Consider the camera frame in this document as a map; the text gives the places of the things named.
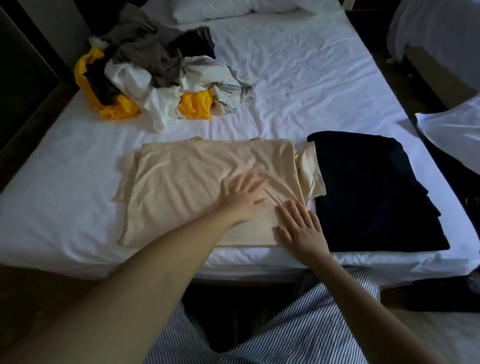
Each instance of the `bed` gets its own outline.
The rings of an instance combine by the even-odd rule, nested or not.
[[[477,0],[403,0],[390,25],[390,54],[407,57],[448,109],[480,91],[479,16]]]
[[[155,4],[145,11],[164,13]],[[217,57],[249,76],[254,99],[235,113],[156,133],[145,115],[101,120],[77,93],[0,195],[1,263],[101,279],[131,256],[134,249],[116,243],[124,206],[111,200],[124,156],[142,143],[259,135],[300,143],[313,132],[338,130],[393,137],[403,145],[442,213],[451,245],[428,253],[334,254],[341,264],[369,267],[383,285],[465,275],[480,264],[472,224],[337,0],[325,1],[317,15],[297,10],[205,24]],[[280,282],[304,271],[283,247],[219,247],[197,278]]]

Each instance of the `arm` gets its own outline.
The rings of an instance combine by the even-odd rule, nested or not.
[[[222,234],[265,206],[265,184],[256,174],[224,181],[218,209],[151,242],[1,362],[142,363]]]
[[[287,206],[278,207],[287,226],[277,227],[278,234],[327,287],[368,362],[444,363],[331,257],[317,216],[302,204]]]

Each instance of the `beige t-shirt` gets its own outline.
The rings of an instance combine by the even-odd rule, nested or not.
[[[144,247],[153,239],[197,218],[216,204],[221,181],[249,170],[269,180],[264,197],[274,206],[289,199],[308,201],[325,194],[315,144],[297,154],[288,139],[241,141],[200,137],[143,144],[125,159],[125,174],[115,197],[127,205],[120,245]],[[230,228],[218,245],[278,245],[273,227],[281,219],[274,207],[252,221]]]

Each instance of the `blue and white striped fabric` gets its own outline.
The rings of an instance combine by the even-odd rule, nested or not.
[[[364,269],[346,270],[380,298],[377,284]],[[314,274],[305,276],[299,293],[257,335],[225,353],[209,348],[180,303],[144,364],[367,363],[338,306]]]

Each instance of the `hand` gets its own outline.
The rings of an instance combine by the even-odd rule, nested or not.
[[[331,259],[318,217],[300,202],[290,200],[286,206],[277,209],[287,228],[277,226],[276,231],[292,255],[310,269]]]
[[[225,178],[222,181],[220,209],[232,213],[234,224],[251,220],[257,211],[270,204],[268,198],[261,198],[267,184],[268,181],[258,173]]]

